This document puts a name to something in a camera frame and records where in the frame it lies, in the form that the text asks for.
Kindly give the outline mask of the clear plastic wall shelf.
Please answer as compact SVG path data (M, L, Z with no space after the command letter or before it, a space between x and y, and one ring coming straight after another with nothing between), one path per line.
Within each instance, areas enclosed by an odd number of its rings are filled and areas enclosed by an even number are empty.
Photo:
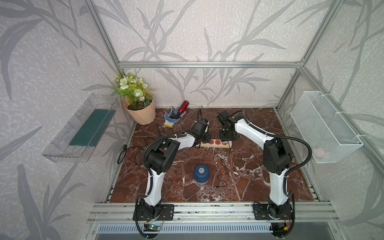
M90 94L42 156L54 163L86 163L118 110L117 97Z

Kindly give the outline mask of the green mat in shelf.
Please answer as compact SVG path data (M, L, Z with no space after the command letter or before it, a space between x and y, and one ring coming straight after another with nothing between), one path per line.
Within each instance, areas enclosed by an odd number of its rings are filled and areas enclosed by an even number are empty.
M115 113L115 110L94 110L69 145L96 147Z

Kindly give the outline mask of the green white artificial flowers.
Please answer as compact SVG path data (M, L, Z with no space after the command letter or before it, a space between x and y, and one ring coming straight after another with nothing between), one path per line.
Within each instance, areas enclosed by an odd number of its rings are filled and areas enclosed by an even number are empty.
M129 110L142 110L153 102L151 91L142 78L127 73L115 77L114 81L116 92L127 100Z

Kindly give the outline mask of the beige red power strip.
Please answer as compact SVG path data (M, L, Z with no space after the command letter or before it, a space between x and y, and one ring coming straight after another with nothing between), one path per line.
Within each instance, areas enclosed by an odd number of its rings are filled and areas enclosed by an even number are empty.
M199 145L203 148L232 148L232 141L221 141L219 139L211 139L208 143L201 143Z

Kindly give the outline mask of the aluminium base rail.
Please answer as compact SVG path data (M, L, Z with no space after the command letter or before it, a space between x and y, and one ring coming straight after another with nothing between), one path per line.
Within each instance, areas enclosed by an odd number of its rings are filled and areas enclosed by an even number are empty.
M274 239L273 224L287 224L291 232L286 239L304 234L325 234L332 240L347 240L348 236L330 202L297 202L296 218L279 220L262 218L252 202L174 203L167 211L172 220L158 221L163 225L159 239L171 234L266 234ZM81 235L82 240L95 240L101 234L138 235L133 203L94 204Z

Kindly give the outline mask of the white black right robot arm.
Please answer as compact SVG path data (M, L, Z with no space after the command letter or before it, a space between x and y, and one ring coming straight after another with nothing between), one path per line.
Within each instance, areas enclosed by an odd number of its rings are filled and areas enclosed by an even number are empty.
M285 216L291 216L291 220L294 220L295 204L290 203L290 197L292 200L295 198L294 193L288 193L288 177L291 172L310 161L313 155L311 146L304 140L275 135L263 130L247 119L244 110L231 115L227 111L222 111L217 115L217 119L222 124L222 129L219 131L221 141L235 141L239 135L243 135L263 150L263 164L269 172L271 186L269 202L261 209L262 213L268 214L273 220L280 220ZM306 159L294 167L291 167L293 157L289 140L303 144L308 150Z

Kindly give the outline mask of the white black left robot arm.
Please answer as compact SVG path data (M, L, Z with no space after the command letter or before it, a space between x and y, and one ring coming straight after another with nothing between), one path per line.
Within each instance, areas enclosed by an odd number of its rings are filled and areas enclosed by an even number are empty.
M148 171L146 194L138 196L135 202L134 220L154 220L161 213L162 187L166 172L172 167L177 152L194 148L211 140L209 121L203 119L198 109L197 120L182 135L160 136L144 150L143 165Z

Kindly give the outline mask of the white blue dotted glove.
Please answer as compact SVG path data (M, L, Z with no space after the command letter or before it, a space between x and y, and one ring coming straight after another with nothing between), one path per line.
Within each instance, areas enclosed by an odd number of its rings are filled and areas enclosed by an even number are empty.
M165 112L164 118L164 126L167 128L173 128L174 124L180 121L180 119L186 114L187 112L184 111L183 113L179 113L179 108L172 107L171 111L169 113Z

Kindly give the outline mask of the pink item in basket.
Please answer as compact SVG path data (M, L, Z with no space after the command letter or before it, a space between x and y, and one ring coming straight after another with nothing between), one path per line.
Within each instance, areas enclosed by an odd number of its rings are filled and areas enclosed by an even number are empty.
M327 156L327 151L321 147L319 148L316 148L313 150L313 155L317 158L317 159L323 159Z

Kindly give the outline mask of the beige ribbed flower pot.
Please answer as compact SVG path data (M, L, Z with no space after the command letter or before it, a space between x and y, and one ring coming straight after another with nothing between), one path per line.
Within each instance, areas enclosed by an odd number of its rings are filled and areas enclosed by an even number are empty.
M156 109L154 101L152 101L148 107L141 110L129 110L128 107L130 104L126 99L124 99L123 105L126 111L136 121L136 123L140 125L151 124L156 118Z

